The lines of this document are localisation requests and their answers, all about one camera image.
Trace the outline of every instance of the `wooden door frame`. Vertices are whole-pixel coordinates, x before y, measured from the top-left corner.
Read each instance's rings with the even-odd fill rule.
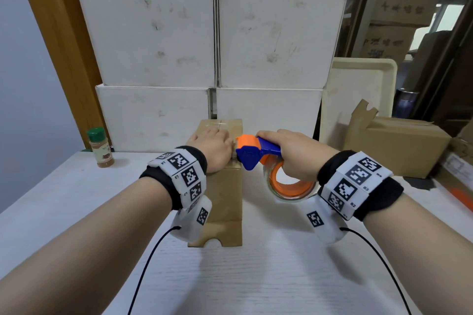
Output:
[[[95,86],[102,78],[79,0],[28,0],[86,148],[105,127]]]

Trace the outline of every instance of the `white cardboard box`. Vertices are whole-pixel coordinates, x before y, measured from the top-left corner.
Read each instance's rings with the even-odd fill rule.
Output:
[[[322,89],[345,0],[219,0],[220,85]]]
[[[207,89],[97,86],[115,151],[168,151],[209,118]]]
[[[217,89],[217,117],[243,119],[244,131],[285,128],[312,138],[322,90]]]
[[[109,86],[214,87],[213,0],[80,0]]]

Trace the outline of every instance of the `wristband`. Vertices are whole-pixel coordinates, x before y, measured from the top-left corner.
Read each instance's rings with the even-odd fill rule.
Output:
[[[332,157],[318,175],[318,194],[345,220],[363,221],[371,211],[391,206],[404,188],[393,173],[363,152],[343,151]]]
[[[139,178],[151,177],[168,191],[173,210],[188,208],[206,188],[207,160],[191,146],[180,146],[148,163]]]

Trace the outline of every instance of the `white table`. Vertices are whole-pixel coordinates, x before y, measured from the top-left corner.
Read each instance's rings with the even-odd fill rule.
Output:
[[[110,168],[78,152],[0,214],[0,278],[42,245],[138,178],[156,154],[115,153]],[[473,213],[441,187],[406,193],[473,240]],[[106,310],[126,314],[157,231],[130,278]],[[349,227],[369,240],[363,224]],[[389,274],[354,234],[326,247],[293,205],[279,204],[264,188],[262,171],[244,174],[243,246],[206,248],[168,236],[141,285],[134,315],[144,314],[406,314]],[[420,314],[412,301],[413,314]]]

